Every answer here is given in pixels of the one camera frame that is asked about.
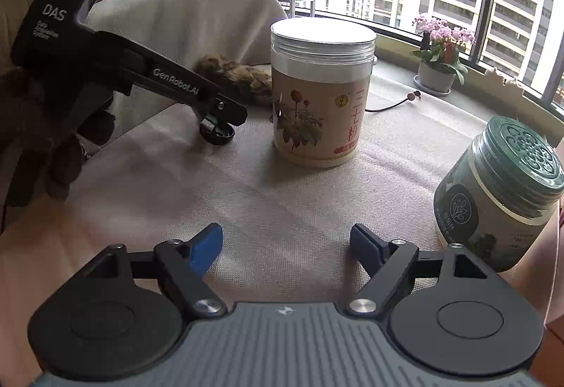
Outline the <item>green lidded glass jar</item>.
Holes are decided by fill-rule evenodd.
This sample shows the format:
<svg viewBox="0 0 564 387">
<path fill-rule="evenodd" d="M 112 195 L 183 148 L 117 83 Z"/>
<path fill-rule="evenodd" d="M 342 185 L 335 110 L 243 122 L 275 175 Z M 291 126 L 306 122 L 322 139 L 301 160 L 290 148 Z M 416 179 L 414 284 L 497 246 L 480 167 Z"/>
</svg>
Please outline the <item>green lidded glass jar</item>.
<svg viewBox="0 0 564 387">
<path fill-rule="evenodd" d="M 439 238 L 462 244 L 497 272 L 514 267 L 556 211 L 563 165 L 533 129 L 493 117 L 441 180 Z"/>
</svg>

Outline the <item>white floral canister jar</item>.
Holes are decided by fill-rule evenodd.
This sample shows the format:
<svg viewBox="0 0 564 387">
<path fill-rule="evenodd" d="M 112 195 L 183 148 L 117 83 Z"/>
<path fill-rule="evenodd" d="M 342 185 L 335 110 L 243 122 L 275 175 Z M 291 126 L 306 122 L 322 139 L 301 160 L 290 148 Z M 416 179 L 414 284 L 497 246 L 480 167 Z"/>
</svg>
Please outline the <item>white floral canister jar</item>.
<svg viewBox="0 0 564 387">
<path fill-rule="evenodd" d="M 335 167 L 354 156 L 376 33 L 344 20 L 296 17 L 270 27 L 274 146 L 290 162 Z"/>
</svg>

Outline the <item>beige sofa blanket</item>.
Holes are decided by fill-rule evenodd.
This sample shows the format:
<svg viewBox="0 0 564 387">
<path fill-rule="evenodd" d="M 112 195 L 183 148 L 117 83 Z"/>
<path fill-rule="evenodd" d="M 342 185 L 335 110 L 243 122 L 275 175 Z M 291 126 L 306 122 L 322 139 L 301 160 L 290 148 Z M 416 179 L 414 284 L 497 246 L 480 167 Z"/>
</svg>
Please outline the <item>beige sofa blanket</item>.
<svg viewBox="0 0 564 387">
<path fill-rule="evenodd" d="M 268 64 L 270 27 L 286 16 L 277 0 L 101 0 L 87 24 L 192 69 L 206 54 Z"/>
</svg>

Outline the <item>pink flower pot plant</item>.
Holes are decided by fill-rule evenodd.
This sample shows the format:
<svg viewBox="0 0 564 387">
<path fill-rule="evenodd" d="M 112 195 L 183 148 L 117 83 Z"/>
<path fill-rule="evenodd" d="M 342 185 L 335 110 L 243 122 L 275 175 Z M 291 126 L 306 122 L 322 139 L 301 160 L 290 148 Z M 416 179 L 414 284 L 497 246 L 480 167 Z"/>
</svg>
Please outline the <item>pink flower pot plant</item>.
<svg viewBox="0 0 564 387">
<path fill-rule="evenodd" d="M 420 59 L 417 85 L 429 94 L 445 97 L 454 83 L 463 85 L 467 69 L 460 58 L 474 43 L 474 33 L 464 27 L 451 27 L 445 20 L 420 14 L 413 20 L 417 35 L 422 37 L 418 50 Z"/>
</svg>

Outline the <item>brown furry plush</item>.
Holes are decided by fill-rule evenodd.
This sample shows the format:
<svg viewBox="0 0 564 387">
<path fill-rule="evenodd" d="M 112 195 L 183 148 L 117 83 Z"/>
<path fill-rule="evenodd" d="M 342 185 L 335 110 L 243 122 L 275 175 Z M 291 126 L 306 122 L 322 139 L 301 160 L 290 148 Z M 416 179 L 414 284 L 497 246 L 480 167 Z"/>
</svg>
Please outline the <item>brown furry plush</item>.
<svg viewBox="0 0 564 387">
<path fill-rule="evenodd" d="M 197 61 L 194 72 L 240 103 L 263 107 L 271 104 L 271 75 L 262 69 L 232 61 L 223 54 L 206 54 Z"/>
</svg>

